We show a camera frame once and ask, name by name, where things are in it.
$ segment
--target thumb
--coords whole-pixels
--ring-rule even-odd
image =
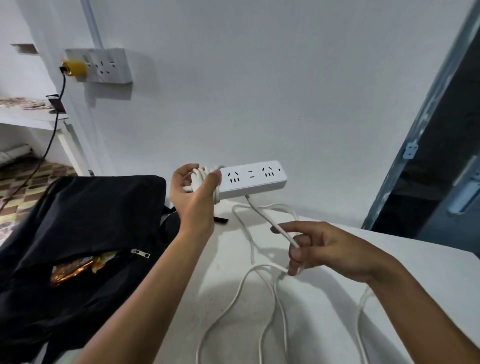
[[[308,267],[328,265],[331,252],[328,246],[305,246],[292,249],[290,252],[293,259]]]
[[[200,188],[197,190],[202,195],[212,195],[216,187],[222,182],[222,172],[220,170],[215,170],[208,174],[205,181],[202,183]]]

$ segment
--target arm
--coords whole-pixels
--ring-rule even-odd
[[[214,230],[213,200],[219,171],[194,193],[182,186],[198,165],[177,170],[170,199],[181,217],[180,231],[142,283],[87,343],[74,364],[149,364],[155,359],[180,299]]]
[[[280,226],[300,249],[291,248],[290,275],[325,265],[367,283],[416,364],[479,364],[480,350],[394,257],[326,222],[293,221]]]

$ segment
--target forearm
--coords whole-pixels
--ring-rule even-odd
[[[416,364],[480,363],[480,350],[398,262],[370,284]]]
[[[75,364],[150,364],[167,333],[205,242],[182,232],[143,282],[87,343]]]

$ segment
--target person's left arm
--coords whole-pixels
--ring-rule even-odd
[[[142,283],[87,343],[74,364],[150,364],[160,348],[183,292],[213,233],[213,191],[220,171],[187,194],[183,186],[198,164],[176,170],[170,199],[180,215],[180,231]]]

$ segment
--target white table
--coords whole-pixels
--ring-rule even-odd
[[[56,114],[48,110],[23,110],[18,107],[6,108],[0,106],[0,123],[25,126],[35,129],[52,130],[55,126]],[[60,114],[57,123],[56,136],[60,140],[63,150],[79,176],[90,176],[85,158],[74,142],[67,128],[68,115]]]
[[[221,201],[216,216],[229,218],[216,225],[195,269],[155,363],[195,363],[201,335],[233,298],[240,279],[251,266],[250,247],[231,214],[234,203]],[[277,221],[290,215],[269,211]],[[240,212],[256,243],[255,262],[288,262],[288,242],[274,235],[251,209]],[[442,245],[379,234],[346,226],[354,233],[398,258],[419,280],[455,323],[480,344],[480,261],[472,253]],[[304,271],[279,283],[279,295],[288,317],[290,363],[360,363],[355,340],[357,303],[365,285],[328,268]],[[268,288],[251,273],[236,306],[214,328],[202,351],[204,364],[257,363],[257,341],[272,310]],[[411,363],[376,298],[365,308],[360,331],[374,363]],[[69,361],[76,353],[66,354]],[[284,363],[279,313],[264,341],[265,364]]]

